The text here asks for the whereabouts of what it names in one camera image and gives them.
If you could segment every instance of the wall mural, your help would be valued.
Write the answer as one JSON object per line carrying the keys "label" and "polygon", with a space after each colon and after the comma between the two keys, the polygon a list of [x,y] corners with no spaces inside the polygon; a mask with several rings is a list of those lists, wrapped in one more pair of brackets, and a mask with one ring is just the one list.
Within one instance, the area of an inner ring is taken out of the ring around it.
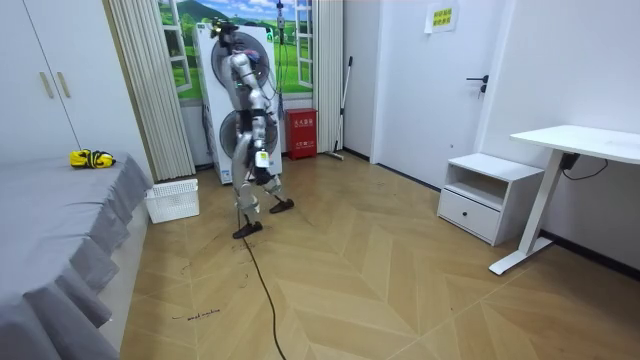
{"label": "wall mural", "polygon": [[[268,38],[274,42],[275,63],[278,64],[282,58],[282,71],[286,72],[283,93],[310,93],[312,89],[299,84],[298,79],[298,57],[296,53],[296,22],[294,0],[282,0],[284,4],[283,15],[285,17],[284,43],[280,46],[278,37],[276,17],[277,9],[275,0],[178,0],[177,9],[180,17],[180,25],[184,37],[185,52],[187,62],[189,64],[189,74],[191,76],[192,88],[180,92],[178,96],[181,99],[201,99],[202,92],[200,88],[200,79],[198,78],[198,65],[196,63],[195,52],[193,49],[193,28],[199,22],[211,22],[212,19],[218,18],[231,21],[234,24],[245,25],[252,23],[256,26],[265,27],[270,30]],[[162,15],[163,24],[171,25],[173,15],[167,0],[158,0],[160,13]],[[308,13],[300,12],[301,31],[306,32]],[[302,39],[300,43],[300,54],[304,58],[309,58],[309,44],[307,39]],[[167,37],[169,52],[173,54],[178,51],[175,46],[177,41],[172,41],[170,36]],[[310,79],[310,68],[307,63],[303,63],[301,68],[301,78]],[[176,84],[185,83],[184,71],[182,67],[177,66],[173,69]]]}

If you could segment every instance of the gray bed cover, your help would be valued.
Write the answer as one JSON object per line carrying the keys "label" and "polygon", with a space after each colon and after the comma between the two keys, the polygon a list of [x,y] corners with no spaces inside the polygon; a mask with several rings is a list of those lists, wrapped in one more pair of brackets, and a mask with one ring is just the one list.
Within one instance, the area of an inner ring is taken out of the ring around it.
{"label": "gray bed cover", "polygon": [[98,331],[111,311],[97,293],[150,184],[128,154],[113,155],[108,169],[0,165],[0,359],[118,359]]}

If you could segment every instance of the wardrobe door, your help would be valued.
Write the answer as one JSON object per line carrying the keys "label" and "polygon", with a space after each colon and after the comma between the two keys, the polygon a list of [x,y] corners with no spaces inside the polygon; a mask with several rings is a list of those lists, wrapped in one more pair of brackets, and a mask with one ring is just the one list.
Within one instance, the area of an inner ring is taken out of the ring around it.
{"label": "wardrobe door", "polygon": [[101,0],[24,0],[83,148],[126,151],[150,175]]}
{"label": "wardrobe door", "polygon": [[79,145],[21,0],[2,3],[0,163],[67,157]]}

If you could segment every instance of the red fire extinguisher box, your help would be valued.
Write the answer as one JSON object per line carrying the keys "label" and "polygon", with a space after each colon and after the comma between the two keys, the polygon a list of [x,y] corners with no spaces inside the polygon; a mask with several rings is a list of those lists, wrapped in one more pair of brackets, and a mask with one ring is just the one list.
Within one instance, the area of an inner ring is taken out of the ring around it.
{"label": "red fire extinguisher box", "polygon": [[316,109],[290,109],[285,114],[289,159],[313,156],[316,150]]}

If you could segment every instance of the white door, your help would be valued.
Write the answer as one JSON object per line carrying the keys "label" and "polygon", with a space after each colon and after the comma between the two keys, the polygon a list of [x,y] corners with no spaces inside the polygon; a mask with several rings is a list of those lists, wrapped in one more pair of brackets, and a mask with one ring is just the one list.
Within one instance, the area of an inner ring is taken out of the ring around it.
{"label": "white door", "polygon": [[2,11],[0,162],[68,156],[78,143],[24,4],[8,0]]}
{"label": "white door", "polygon": [[126,151],[150,175],[102,1],[24,1],[80,145]]}
{"label": "white door", "polygon": [[388,76],[378,95],[384,106],[373,160],[442,187],[447,160],[473,152],[483,83],[466,78],[489,74],[505,0],[458,0],[455,30],[427,35],[434,2],[383,4],[383,29],[390,35],[380,45],[386,56],[380,66]]}

